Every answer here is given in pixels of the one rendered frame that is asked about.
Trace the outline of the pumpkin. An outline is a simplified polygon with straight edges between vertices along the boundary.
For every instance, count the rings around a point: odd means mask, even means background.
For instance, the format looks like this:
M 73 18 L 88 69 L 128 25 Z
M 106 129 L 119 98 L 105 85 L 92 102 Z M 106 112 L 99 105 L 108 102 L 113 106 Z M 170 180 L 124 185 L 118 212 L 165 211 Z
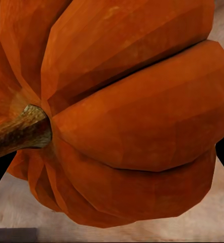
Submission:
M 0 157 L 43 206 L 110 228 L 178 217 L 224 138 L 213 0 L 0 0 Z

